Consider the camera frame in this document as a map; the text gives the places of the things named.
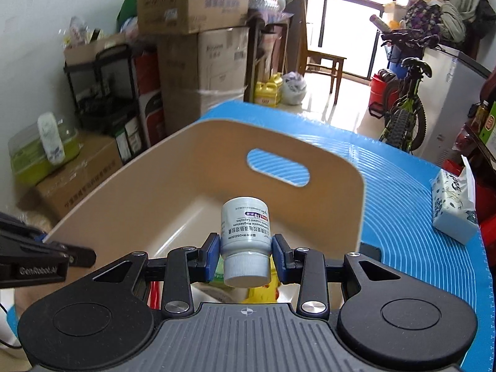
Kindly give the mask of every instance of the logo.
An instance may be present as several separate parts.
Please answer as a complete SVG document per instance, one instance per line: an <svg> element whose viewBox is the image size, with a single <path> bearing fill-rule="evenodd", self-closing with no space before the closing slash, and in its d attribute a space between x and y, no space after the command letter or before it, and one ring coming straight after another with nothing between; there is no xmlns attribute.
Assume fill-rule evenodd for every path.
<svg viewBox="0 0 496 372"><path fill-rule="evenodd" d="M245 316L250 316L255 311L251 308L244 308L244 309L241 309L240 312L242 314L244 314Z"/></svg>
<svg viewBox="0 0 496 372"><path fill-rule="evenodd" d="M260 214L260 213L254 213L254 212L252 212L252 211L246 211L246 212L245 212L245 215L246 215L247 217L262 218L262 219L264 219L265 221L268 221L268 220L269 220L269 219L268 219L265 215Z"/></svg>
<svg viewBox="0 0 496 372"><path fill-rule="evenodd" d="M35 275L49 275L56 274L57 268L55 266L52 267L19 267L19 274L23 276L35 276Z"/></svg>
<svg viewBox="0 0 496 372"><path fill-rule="evenodd" d="M494 116L490 114L487 121L485 122L485 128L488 130L492 130L493 127L494 127Z"/></svg>

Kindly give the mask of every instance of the basket handle hole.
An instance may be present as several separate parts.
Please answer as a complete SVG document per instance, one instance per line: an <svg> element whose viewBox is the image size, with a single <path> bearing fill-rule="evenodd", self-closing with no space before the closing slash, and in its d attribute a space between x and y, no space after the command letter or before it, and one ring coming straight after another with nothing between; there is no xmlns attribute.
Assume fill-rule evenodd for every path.
<svg viewBox="0 0 496 372"><path fill-rule="evenodd" d="M259 148L248 152L246 162L253 171L291 186L303 187L310 181L310 172L306 166Z"/></svg>

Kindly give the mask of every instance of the blue cutting mat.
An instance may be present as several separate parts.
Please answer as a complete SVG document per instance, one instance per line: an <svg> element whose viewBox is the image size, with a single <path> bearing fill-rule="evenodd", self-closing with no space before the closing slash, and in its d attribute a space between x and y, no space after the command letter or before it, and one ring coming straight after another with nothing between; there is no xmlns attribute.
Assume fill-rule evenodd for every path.
<svg viewBox="0 0 496 372"><path fill-rule="evenodd" d="M430 181L439 171L437 166L345 130L239 101L217 106L202 117L207 118L286 133L351 162L366 182L362 241L380 247L385 264L467 301L477 313L479 327L462 368L465 372L493 369L494 297L484 246L480 235L463 246L432 228ZM296 184L308 178L302 166L264 152L252 152L249 161Z"/></svg>

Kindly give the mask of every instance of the bicycle basket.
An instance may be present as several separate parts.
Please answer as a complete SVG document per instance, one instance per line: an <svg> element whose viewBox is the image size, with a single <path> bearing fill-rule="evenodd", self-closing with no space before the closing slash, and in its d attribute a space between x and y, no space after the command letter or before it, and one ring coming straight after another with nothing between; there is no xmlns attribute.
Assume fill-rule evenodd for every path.
<svg viewBox="0 0 496 372"><path fill-rule="evenodd" d="M391 63L401 63L404 58L407 57L423 57L423 48L422 47L409 47L409 46L384 46L386 49L386 56L388 57L388 61Z"/></svg>

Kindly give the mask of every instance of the metal screw head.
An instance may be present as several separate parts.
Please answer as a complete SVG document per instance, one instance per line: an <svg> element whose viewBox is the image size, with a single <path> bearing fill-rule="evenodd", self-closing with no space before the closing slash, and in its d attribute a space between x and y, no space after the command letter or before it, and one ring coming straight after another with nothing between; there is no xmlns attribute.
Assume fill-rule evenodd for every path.
<svg viewBox="0 0 496 372"><path fill-rule="evenodd" d="M165 305L165 310L170 313L183 313L189 309L189 305L183 300L171 300Z"/></svg>
<svg viewBox="0 0 496 372"><path fill-rule="evenodd" d="M309 300L302 305L302 309L307 313L322 313L327 307L318 300Z"/></svg>

